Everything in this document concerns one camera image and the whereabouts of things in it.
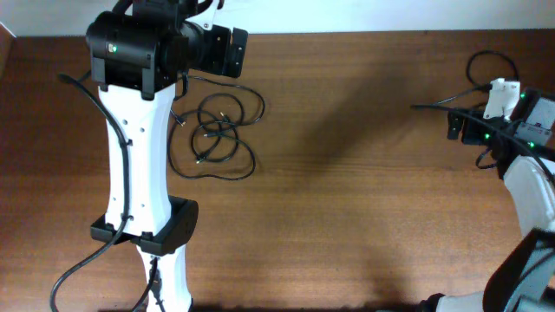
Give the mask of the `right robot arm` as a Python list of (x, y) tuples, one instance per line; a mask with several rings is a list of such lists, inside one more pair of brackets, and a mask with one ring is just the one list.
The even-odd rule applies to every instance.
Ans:
[(552, 311), (554, 288), (554, 97), (527, 88), (483, 111), (449, 107), (448, 138), (485, 146), (509, 191), (521, 242), (489, 278), (466, 296), (435, 294), (420, 311)]

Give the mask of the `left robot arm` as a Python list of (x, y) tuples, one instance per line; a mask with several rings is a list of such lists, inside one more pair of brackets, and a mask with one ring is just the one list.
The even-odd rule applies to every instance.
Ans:
[(196, 202), (167, 189), (168, 127), (191, 71), (237, 78), (248, 35), (214, 23), (220, 1), (120, 1), (88, 27), (93, 100), (108, 124), (110, 188), (91, 235), (129, 242), (143, 262), (148, 311), (188, 311), (186, 245)]

